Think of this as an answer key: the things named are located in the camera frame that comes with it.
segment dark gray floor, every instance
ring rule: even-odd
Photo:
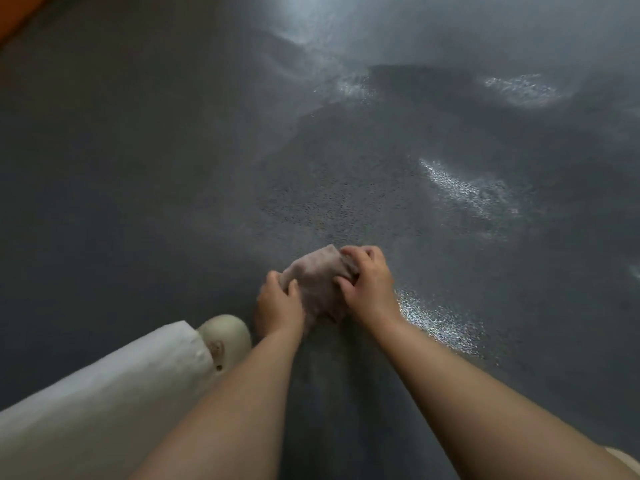
[[[640,457],[640,0],[57,0],[0,54],[0,406],[375,243],[405,312]],[[453,478],[320,325],[283,478]]]

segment wet floor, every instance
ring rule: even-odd
[[[407,318],[640,457],[639,0],[55,0],[0,54],[0,406],[378,244]],[[354,325],[283,478],[455,478]]]

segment forearm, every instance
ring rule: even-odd
[[[201,400],[131,480],[271,480],[299,338],[263,339]]]
[[[411,324],[388,321],[371,332],[462,478],[637,478],[574,428]]]

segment right hand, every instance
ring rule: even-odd
[[[341,276],[334,278],[356,320],[369,331],[385,322],[404,321],[382,250],[376,246],[345,246],[340,252],[350,256],[360,269],[355,285]]]

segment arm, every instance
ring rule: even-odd
[[[548,411],[408,323],[380,249],[348,246],[356,285],[336,278],[464,479],[636,479],[622,462]]]
[[[304,311],[298,283],[289,295],[278,273],[258,297],[249,356],[217,384],[149,455],[130,480],[272,480],[278,474],[285,402]]]

